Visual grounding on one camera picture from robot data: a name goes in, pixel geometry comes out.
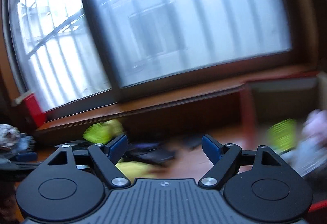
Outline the left red cardboard box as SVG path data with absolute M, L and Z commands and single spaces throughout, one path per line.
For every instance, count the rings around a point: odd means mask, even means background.
M 14 103 L 21 116 L 32 129 L 36 130 L 46 122 L 45 113 L 42 111 L 36 95 L 31 90 L 17 97 Z

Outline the pile of clothes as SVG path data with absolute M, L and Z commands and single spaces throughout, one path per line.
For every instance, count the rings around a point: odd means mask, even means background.
M 1 124 L 1 160 L 29 162 L 38 158 L 32 136 L 20 133 L 9 124 Z

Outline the pink plush toy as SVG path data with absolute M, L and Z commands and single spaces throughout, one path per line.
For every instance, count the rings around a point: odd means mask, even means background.
M 315 109 L 304 122 L 303 136 L 314 139 L 322 146 L 326 145 L 326 121 L 326 110 Z

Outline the small yellow plush toy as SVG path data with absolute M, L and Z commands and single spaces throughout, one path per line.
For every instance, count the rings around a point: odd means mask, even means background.
M 106 121 L 105 124 L 109 128 L 110 135 L 112 137 L 117 137 L 121 134 L 124 134 L 124 128 L 117 119 L 112 119 L 112 120 Z

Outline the yellow plastic shuttlecock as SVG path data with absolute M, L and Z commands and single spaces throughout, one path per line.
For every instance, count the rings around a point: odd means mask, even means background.
M 111 128 L 104 123 L 96 123 L 87 128 L 83 133 L 83 139 L 96 144 L 106 144 L 113 138 Z
M 286 119 L 271 126 L 268 131 L 269 146 L 278 154 L 294 149 L 297 145 L 297 121 Z

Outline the right red cardboard box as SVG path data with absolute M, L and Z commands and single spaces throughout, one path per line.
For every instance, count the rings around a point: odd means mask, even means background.
M 286 119 L 297 121 L 297 145 L 282 157 L 313 189 L 310 223 L 326 223 L 326 145 L 303 136 L 304 122 L 315 109 L 326 110 L 326 73 L 256 79 L 241 87 L 242 121 L 250 148 L 268 145 L 268 129 Z

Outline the large yellow plush toy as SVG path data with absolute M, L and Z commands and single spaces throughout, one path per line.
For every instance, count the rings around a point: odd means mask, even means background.
M 115 165 L 130 181 L 137 178 L 154 179 L 156 175 L 153 173 L 152 165 L 137 161 L 119 161 Z

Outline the red cardboard box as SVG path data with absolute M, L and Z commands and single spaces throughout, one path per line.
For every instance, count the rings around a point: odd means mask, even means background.
M 256 79 L 241 87 L 242 121 L 250 148 L 268 145 L 268 129 L 286 119 L 297 121 L 297 145 L 282 157 L 313 189 L 310 223 L 326 223 L 326 145 L 303 136 L 304 122 L 315 109 L 326 110 L 326 73 Z
M 36 130 L 46 122 L 45 113 L 42 111 L 36 95 L 31 90 L 17 97 L 14 103 L 21 116 L 32 129 Z

